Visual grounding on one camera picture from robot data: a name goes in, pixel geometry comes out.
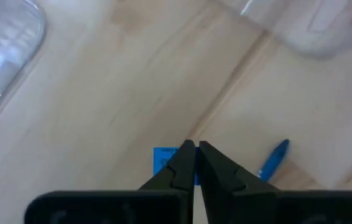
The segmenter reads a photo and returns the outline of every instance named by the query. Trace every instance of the transparent plastic box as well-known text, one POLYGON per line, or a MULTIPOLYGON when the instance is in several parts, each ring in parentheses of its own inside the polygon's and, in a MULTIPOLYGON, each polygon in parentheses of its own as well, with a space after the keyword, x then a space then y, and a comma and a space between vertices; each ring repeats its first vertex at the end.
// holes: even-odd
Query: transparent plastic box
POLYGON ((352 0, 225 0, 224 3, 301 54, 329 57, 352 49, 352 0))

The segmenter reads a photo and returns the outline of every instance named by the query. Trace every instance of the blue pen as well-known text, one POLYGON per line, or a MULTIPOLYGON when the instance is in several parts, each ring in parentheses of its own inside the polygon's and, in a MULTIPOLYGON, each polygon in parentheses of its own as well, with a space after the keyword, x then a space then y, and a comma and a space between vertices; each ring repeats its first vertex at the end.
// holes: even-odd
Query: blue pen
POLYGON ((270 180, 287 154, 288 147, 289 140, 285 139, 273 150, 267 161, 262 166, 262 169, 259 170, 259 174, 257 176, 260 179, 264 181, 270 180))

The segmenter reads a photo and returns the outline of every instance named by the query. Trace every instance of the black object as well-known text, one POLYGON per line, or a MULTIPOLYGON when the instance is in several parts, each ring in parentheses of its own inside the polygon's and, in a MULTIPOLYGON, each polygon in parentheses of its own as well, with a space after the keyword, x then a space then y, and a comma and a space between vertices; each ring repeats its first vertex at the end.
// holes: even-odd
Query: black object
POLYGON ((280 191, 205 141, 196 153, 190 140, 139 190, 45 194, 24 223, 191 224, 195 170, 209 224, 352 224, 352 192, 280 191))

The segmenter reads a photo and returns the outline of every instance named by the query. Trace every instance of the blue sticky note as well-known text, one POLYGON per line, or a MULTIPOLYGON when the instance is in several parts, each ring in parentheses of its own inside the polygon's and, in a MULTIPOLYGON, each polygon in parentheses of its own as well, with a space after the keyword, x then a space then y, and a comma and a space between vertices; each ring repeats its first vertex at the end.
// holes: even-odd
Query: blue sticky note
MULTIPOLYGON (((154 148, 154 166, 153 175, 156 175, 168 160, 178 151, 178 147, 155 147, 154 148)), ((197 173, 195 174, 195 185, 199 185, 197 173)))

